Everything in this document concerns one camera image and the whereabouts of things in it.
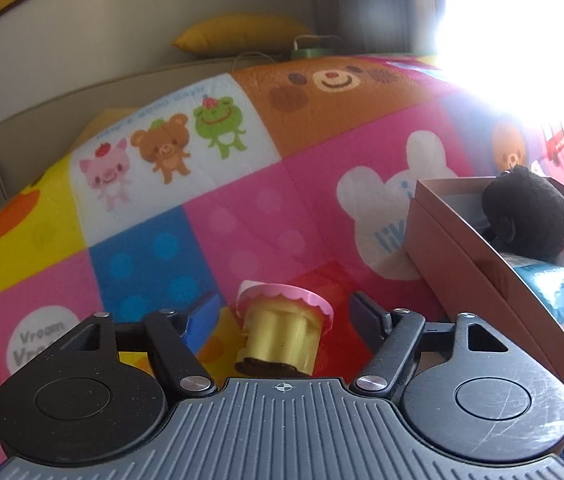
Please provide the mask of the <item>yellow pink toy cupcake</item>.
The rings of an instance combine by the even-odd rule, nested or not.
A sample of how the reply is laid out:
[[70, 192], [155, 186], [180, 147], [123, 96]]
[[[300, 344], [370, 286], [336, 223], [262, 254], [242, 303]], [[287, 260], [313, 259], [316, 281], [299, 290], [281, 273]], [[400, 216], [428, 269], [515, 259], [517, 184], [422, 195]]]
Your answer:
[[303, 377], [314, 372], [322, 335], [334, 310], [315, 292], [280, 283], [244, 281], [235, 315], [242, 322], [244, 347], [236, 369], [252, 377]]

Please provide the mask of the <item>blue white tissue pack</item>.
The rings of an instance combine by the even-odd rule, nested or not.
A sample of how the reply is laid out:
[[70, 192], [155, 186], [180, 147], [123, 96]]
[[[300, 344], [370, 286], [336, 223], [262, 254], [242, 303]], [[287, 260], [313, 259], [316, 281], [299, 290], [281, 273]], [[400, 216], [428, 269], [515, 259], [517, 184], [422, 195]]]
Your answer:
[[564, 330], [564, 266], [508, 252], [501, 257]]

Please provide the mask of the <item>black plush toy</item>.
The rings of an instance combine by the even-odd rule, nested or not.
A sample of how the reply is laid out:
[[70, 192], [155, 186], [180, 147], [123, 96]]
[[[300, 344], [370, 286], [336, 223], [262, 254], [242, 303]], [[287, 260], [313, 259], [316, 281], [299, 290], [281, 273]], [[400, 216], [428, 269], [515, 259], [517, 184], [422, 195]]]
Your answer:
[[483, 237], [505, 252], [551, 262], [564, 250], [564, 196], [546, 178], [515, 166], [482, 193]]

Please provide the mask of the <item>pink cardboard box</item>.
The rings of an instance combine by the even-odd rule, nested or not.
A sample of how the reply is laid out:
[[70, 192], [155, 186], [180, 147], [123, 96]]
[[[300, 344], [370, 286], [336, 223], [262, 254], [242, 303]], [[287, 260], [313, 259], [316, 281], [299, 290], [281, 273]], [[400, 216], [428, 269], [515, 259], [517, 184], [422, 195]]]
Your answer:
[[416, 182], [404, 250], [452, 318], [473, 312], [564, 382], [564, 330], [480, 235], [491, 178]]

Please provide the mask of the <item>colourful cartoon play mat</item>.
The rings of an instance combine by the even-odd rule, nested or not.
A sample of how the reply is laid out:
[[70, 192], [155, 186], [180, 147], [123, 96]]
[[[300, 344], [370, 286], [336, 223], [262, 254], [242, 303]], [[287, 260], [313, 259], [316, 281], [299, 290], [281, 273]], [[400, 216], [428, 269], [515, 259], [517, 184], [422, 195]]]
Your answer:
[[130, 78], [137, 104], [84, 144], [61, 133], [104, 110], [103, 87], [20, 114], [22, 132], [0, 136], [0, 385], [97, 310], [134, 322], [208, 292], [220, 306], [189, 344], [224, 380], [246, 280], [328, 300], [314, 374], [352, 379], [370, 356], [348, 320], [352, 292], [442, 316], [402, 248], [419, 181], [523, 164], [564, 184], [560, 128], [491, 114], [419, 58], [160, 78], [154, 92]]

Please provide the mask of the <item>green basket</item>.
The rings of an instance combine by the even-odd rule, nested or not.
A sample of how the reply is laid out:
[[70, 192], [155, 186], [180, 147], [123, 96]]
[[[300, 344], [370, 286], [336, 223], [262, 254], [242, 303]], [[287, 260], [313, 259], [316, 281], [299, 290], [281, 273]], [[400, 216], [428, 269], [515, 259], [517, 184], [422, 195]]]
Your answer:
[[342, 40], [335, 35], [303, 34], [293, 40], [292, 60], [306, 60], [307, 58], [324, 58], [336, 55]]

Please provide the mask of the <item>yellow cushion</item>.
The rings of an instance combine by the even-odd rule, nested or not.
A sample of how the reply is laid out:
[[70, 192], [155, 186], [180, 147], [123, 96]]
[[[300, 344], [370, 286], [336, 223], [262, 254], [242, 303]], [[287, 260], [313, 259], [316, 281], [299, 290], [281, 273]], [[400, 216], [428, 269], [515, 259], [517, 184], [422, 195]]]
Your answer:
[[283, 54], [296, 37], [312, 31], [295, 18], [271, 13], [235, 13], [192, 25], [172, 44], [201, 58], [225, 58], [244, 52]]

